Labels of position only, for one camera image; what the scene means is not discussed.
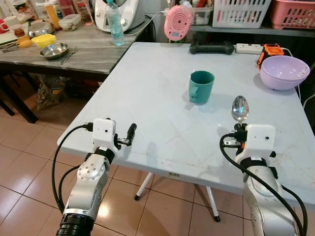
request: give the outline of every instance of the pink fan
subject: pink fan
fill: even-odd
[[[192,24],[192,14],[188,7],[178,5],[172,7],[164,24],[164,32],[170,40],[178,41],[186,36]]]

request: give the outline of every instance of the power strip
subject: power strip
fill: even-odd
[[[236,53],[245,53],[245,54],[260,54],[262,52],[263,46],[260,44],[246,44],[246,43],[237,43],[235,47]]]

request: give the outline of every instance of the pink basket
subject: pink basket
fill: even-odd
[[[273,0],[270,18],[275,29],[315,29],[315,2]]]

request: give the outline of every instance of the shelf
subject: shelf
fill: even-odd
[[[238,28],[214,28],[212,26],[191,26],[191,31],[200,32],[220,32],[220,33],[251,33],[251,34],[271,34],[298,37],[315,37],[313,29],[273,29],[271,27],[261,26],[259,29],[238,29]]]

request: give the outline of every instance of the white plastic bowl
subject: white plastic bowl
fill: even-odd
[[[309,66],[298,58],[272,56],[263,61],[260,77],[269,88],[286,90],[298,86],[309,73]]]

